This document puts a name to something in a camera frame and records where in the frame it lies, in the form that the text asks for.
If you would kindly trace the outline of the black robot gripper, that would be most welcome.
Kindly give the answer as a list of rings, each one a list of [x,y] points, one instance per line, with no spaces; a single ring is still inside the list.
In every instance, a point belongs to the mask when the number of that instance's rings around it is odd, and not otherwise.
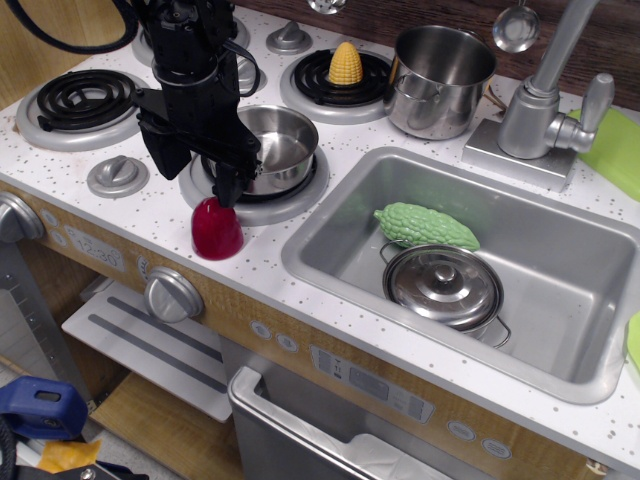
[[[144,143],[175,179],[198,153],[215,163],[220,205],[233,208],[257,174],[259,143],[238,117],[237,24],[228,1],[139,1],[160,87],[136,94]]]

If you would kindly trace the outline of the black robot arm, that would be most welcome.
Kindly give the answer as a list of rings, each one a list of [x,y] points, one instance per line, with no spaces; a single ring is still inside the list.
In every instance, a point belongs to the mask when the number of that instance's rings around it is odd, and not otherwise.
[[[150,38],[157,90],[140,89],[144,143],[159,172],[174,179],[193,154],[214,164],[214,194],[230,208],[256,179],[260,141],[238,116],[243,93],[237,59],[252,55],[234,41],[228,1],[136,1]]]

